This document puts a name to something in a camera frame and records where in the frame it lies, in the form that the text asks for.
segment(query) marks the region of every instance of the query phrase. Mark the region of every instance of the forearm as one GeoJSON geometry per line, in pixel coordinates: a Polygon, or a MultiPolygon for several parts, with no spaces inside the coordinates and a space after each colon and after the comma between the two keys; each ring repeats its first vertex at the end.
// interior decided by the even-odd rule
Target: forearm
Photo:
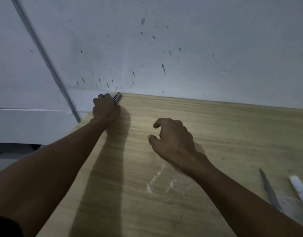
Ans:
{"type": "Polygon", "coordinates": [[[15,220],[25,236],[35,236],[72,185],[107,127],[92,120],[0,172],[0,216],[15,220]]]}
{"type": "Polygon", "coordinates": [[[192,176],[237,236],[303,236],[299,225],[269,203],[208,165],[192,176]]]}

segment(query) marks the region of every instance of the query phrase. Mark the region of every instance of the person's left arm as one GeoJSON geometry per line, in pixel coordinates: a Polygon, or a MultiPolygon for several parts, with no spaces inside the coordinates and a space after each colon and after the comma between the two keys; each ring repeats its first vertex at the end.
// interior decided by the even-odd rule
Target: person's left arm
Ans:
{"type": "Polygon", "coordinates": [[[0,216],[35,236],[66,195],[103,131],[120,116],[109,94],[93,100],[94,118],[0,172],[0,216]]]}

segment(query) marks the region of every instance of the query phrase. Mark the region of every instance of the person's right hand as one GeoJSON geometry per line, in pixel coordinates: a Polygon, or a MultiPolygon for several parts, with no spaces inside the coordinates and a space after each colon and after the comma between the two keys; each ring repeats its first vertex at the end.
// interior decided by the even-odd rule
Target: person's right hand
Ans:
{"type": "Polygon", "coordinates": [[[199,165],[211,165],[206,155],[196,151],[193,137],[180,120],[159,118],[153,125],[161,127],[160,139],[148,135],[153,150],[164,160],[190,175],[199,165]]]}

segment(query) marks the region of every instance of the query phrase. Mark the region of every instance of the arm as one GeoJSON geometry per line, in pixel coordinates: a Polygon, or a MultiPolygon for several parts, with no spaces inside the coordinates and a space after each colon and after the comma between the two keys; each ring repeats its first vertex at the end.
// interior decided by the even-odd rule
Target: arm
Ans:
{"type": "Polygon", "coordinates": [[[109,94],[93,100],[94,118],[0,172],[0,216],[35,236],[66,195],[103,131],[120,115],[109,94]]]}
{"type": "Polygon", "coordinates": [[[179,120],[160,118],[160,139],[148,136],[153,150],[193,178],[207,193],[237,236],[303,236],[303,226],[215,168],[195,150],[179,120]]]}

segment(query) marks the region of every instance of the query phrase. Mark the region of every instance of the person's left hand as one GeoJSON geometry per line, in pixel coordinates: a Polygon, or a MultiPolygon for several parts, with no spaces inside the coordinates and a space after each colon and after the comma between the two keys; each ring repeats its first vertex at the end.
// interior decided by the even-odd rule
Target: person's left hand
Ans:
{"type": "Polygon", "coordinates": [[[120,117],[121,108],[119,105],[114,105],[113,99],[109,93],[98,95],[98,98],[93,99],[93,103],[94,119],[103,119],[110,125],[120,117]]]}

